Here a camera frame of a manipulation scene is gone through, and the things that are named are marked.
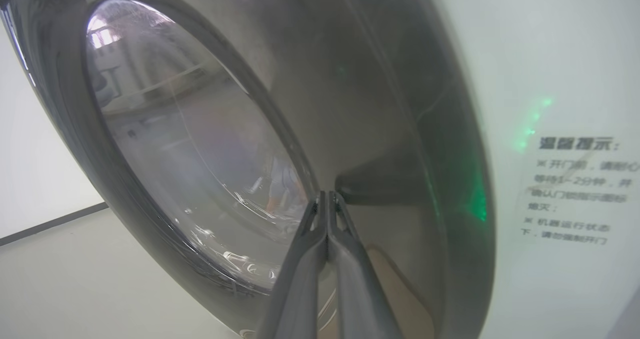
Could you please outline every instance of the door glass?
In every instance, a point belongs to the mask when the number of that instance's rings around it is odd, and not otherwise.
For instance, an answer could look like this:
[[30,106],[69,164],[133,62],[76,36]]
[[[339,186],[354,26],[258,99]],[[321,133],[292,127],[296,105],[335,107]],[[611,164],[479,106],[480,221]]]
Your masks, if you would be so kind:
[[307,193],[262,111],[204,45],[146,4],[103,2],[86,40],[97,104],[151,197],[222,270],[272,288]]

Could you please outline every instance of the black strip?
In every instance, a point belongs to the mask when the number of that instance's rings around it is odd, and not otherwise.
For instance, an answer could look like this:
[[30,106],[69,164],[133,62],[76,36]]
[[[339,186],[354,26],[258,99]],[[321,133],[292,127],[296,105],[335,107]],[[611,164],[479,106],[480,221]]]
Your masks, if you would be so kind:
[[5,244],[13,243],[14,241],[19,241],[22,238],[29,237],[34,234],[38,234],[39,232],[43,232],[47,229],[51,229],[53,227],[57,227],[64,223],[69,223],[78,218],[82,218],[84,216],[88,216],[89,214],[93,214],[96,212],[100,212],[103,209],[107,209],[109,206],[105,202],[101,202],[100,204],[92,205],[90,207],[85,207],[85,209],[80,209],[78,211],[74,211],[71,214],[66,214],[64,216],[60,216],[60,218],[50,220],[46,223],[41,223],[40,225],[36,225],[34,227],[30,227],[29,229],[25,229],[15,234],[11,234],[9,236],[5,236],[4,238],[0,238],[0,247]]

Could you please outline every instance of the washing machine door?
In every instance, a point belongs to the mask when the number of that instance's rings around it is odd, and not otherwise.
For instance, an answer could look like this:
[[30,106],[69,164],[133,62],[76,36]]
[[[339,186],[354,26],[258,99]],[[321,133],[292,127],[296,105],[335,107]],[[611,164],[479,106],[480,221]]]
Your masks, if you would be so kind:
[[[494,271],[485,155],[429,0],[2,10],[96,189],[231,329],[256,329],[301,210],[336,190],[404,335],[480,334]],[[336,322],[335,288],[327,267],[321,333]]]

